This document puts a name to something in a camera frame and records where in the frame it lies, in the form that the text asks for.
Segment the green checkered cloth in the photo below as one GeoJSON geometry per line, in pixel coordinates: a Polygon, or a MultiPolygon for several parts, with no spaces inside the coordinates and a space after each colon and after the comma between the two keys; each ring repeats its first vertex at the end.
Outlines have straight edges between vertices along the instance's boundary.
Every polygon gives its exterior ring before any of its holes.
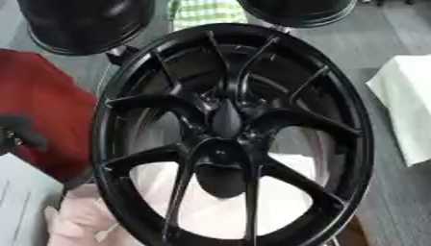
{"type": "Polygon", "coordinates": [[[168,8],[173,31],[213,23],[246,23],[237,0],[171,0],[168,8]]]}

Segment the black glove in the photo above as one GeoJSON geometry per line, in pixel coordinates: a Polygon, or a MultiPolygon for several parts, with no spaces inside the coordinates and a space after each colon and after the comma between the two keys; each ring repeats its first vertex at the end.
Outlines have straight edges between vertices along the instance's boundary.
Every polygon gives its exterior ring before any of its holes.
{"type": "Polygon", "coordinates": [[[47,140],[36,133],[27,116],[0,114],[0,156],[18,145],[44,150],[47,140]]]}

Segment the pink cloth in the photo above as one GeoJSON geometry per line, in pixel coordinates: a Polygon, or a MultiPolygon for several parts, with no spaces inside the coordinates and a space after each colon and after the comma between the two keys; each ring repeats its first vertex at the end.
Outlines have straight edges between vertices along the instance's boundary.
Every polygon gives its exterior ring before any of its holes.
{"type": "MultiPolygon", "coordinates": [[[[315,180],[313,159],[271,154],[305,177],[315,180]]],[[[142,198],[165,216],[177,165],[171,162],[136,168],[134,183],[142,198]]],[[[191,180],[179,214],[180,226],[190,232],[218,238],[242,238],[246,221],[244,194],[219,200],[206,193],[195,177],[191,180]]],[[[312,204],[303,191],[274,179],[261,179],[258,234],[268,234],[291,223],[312,204]]],[[[51,238],[48,246],[140,246],[118,226],[93,184],[68,192],[60,212],[48,213],[51,238]]]]}
{"type": "Polygon", "coordinates": [[[60,211],[45,210],[48,246],[138,246],[108,211],[94,184],[67,193],[60,211]]]}

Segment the black wheel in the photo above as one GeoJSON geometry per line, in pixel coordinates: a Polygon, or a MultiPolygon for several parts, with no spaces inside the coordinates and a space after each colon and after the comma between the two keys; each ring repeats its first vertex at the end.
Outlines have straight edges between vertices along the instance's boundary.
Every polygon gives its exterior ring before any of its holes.
{"type": "Polygon", "coordinates": [[[354,214],[373,161],[367,111],[341,71],[304,41],[241,24],[173,33],[128,60],[99,100],[91,145],[108,207],[151,246],[320,245],[354,214]],[[137,135],[150,139],[151,126],[167,114],[178,122],[178,139],[136,148],[137,135]],[[310,180],[269,154],[278,134],[291,128],[314,133],[309,142],[317,162],[327,164],[327,179],[310,180]],[[321,141],[322,135],[331,140],[321,141]],[[166,213],[153,210],[130,175],[161,161],[177,163],[178,170],[166,213]],[[193,177],[220,201],[244,198],[240,237],[199,234],[179,223],[193,177]],[[295,186],[312,202],[290,223],[262,234],[257,201],[265,177],[295,186]]]}

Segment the rim lip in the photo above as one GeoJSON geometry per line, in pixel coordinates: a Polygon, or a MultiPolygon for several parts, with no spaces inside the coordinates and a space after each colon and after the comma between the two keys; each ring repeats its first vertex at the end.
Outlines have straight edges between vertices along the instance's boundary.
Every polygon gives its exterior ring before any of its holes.
{"type": "MultiPolygon", "coordinates": [[[[301,245],[301,246],[311,246],[311,245],[320,245],[327,240],[329,240],[331,237],[333,237],[335,234],[337,234],[350,220],[350,218],[354,215],[354,212],[356,211],[357,207],[359,206],[359,203],[363,199],[369,185],[369,181],[371,178],[372,173],[372,166],[373,166],[373,134],[372,134],[372,128],[368,119],[368,113],[365,108],[364,103],[361,100],[361,97],[357,93],[354,86],[349,82],[347,77],[321,52],[319,52],[316,48],[309,45],[308,43],[304,42],[303,40],[300,40],[296,37],[291,37],[289,35],[282,34],[278,31],[274,31],[265,27],[261,26],[255,26],[255,25],[249,25],[249,24],[211,24],[211,25],[205,25],[205,26],[199,26],[195,28],[190,28],[187,30],[183,30],[180,32],[169,34],[165,37],[162,37],[153,43],[147,45],[145,48],[140,50],[134,57],[129,59],[127,62],[125,62],[121,68],[115,73],[113,78],[109,81],[107,84],[107,87],[105,88],[104,93],[102,94],[101,98],[99,99],[95,114],[92,118],[91,122],[91,164],[94,170],[94,177],[96,180],[96,183],[99,187],[99,191],[104,199],[104,201],[107,203],[108,208],[111,210],[111,212],[115,215],[115,218],[118,219],[118,221],[123,225],[135,238],[140,240],[141,242],[147,244],[147,245],[164,245],[160,244],[157,240],[155,240],[154,235],[143,235],[142,232],[139,231],[139,229],[133,228],[130,221],[125,221],[122,218],[123,212],[121,207],[121,204],[118,203],[115,199],[114,192],[111,192],[109,187],[110,185],[107,184],[107,180],[105,177],[101,175],[100,168],[98,168],[100,161],[105,160],[108,156],[108,150],[107,150],[107,122],[109,118],[111,117],[111,111],[108,109],[104,104],[106,100],[108,100],[108,95],[115,95],[119,96],[120,91],[123,89],[123,87],[128,83],[130,77],[140,68],[140,66],[145,63],[147,60],[144,58],[145,55],[151,50],[156,47],[161,47],[163,45],[166,45],[173,39],[176,39],[178,36],[182,36],[186,33],[191,34],[199,34],[205,31],[211,31],[214,28],[249,28],[249,32],[251,31],[262,31],[262,32],[272,32],[275,35],[283,35],[285,38],[290,38],[291,41],[294,41],[295,43],[299,44],[302,48],[305,48],[308,51],[308,57],[309,60],[319,61],[323,62],[330,66],[331,72],[336,75],[338,78],[337,82],[337,88],[341,88],[344,90],[344,94],[348,95],[348,98],[351,101],[351,105],[355,106],[355,113],[357,114],[357,121],[358,124],[362,126],[363,131],[363,137],[360,137],[362,140],[360,141],[360,146],[358,146],[359,152],[361,152],[361,156],[358,157],[358,154],[356,154],[356,157],[354,162],[356,165],[360,165],[359,170],[356,172],[361,173],[358,180],[355,182],[355,186],[353,190],[350,192],[350,199],[346,199],[347,205],[345,209],[340,212],[340,214],[326,227],[326,230],[324,232],[320,232],[320,234],[317,234],[316,236],[312,238],[308,238],[308,240],[300,242],[299,244],[292,244],[294,246],[301,245]]],[[[276,243],[286,243],[286,241],[277,241],[276,243]]],[[[271,242],[268,245],[276,245],[274,242],[271,242]]]]}
{"type": "Polygon", "coordinates": [[[238,2],[242,5],[242,7],[249,13],[251,13],[253,16],[271,23],[273,25],[279,25],[284,27],[292,27],[292,28],[313,28],[313,27],[319,27],[331,24],[333,22],[339,21],[346,16],[348,16],[353,9],[356,6],[357,0],[351,1],[350,4],[348,4],[344,9],[342,9],[339,12],[336,12],[335,14],[331,14],[326,17],[320,17],[320,18],[312,18],[310,15],[304,15],[302,18],[289,18],[289,17],[273,17],[267,12],[263,12],[259,10],[258,8],[254,7],[252,4],[249,3],[248,0],[238,0],[238,2]]]}
{"type": "Polygon", "coordinates": [[[44,42],[40,38],[38,38],[35,32],[33,32],[31,25],[29,25],[28,27],[28,32],[29,32],[30,38],[37,46],[56,55],[89,56],[89,55],[101,54],[132,41],[133,39],[135,39],[135,37],[137,37],[141,33],[143,29],[150,24],[151,20],[154,17],[155,2],[149,1],[148,5],[145,7],[145,10],[147,11],[147,13],[144,14],[143,16],[147,16],[147,17],[141,18],[140,22],[133,23],[131,27],[129,27],[129,30],[125,32],[121,37],[114,40],[107,41],[103,44],[95,45],[91,50],[85,50],[85,49],[79,49],[79,48],[69,49],[69,48],[50,45],[47,42],[44,42]]]}

